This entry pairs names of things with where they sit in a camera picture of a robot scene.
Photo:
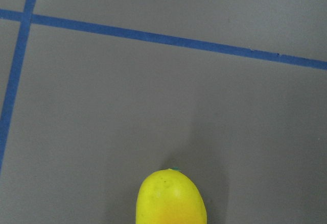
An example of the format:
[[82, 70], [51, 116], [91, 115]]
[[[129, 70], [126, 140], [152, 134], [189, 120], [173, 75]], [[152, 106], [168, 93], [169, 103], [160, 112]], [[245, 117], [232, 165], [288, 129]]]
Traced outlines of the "yellow mango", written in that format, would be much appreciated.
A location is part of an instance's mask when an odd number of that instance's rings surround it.
[[135, 207], [136, 223], [207, 223], [207, 212], [196, 185], [175, 168], [144, 179]]

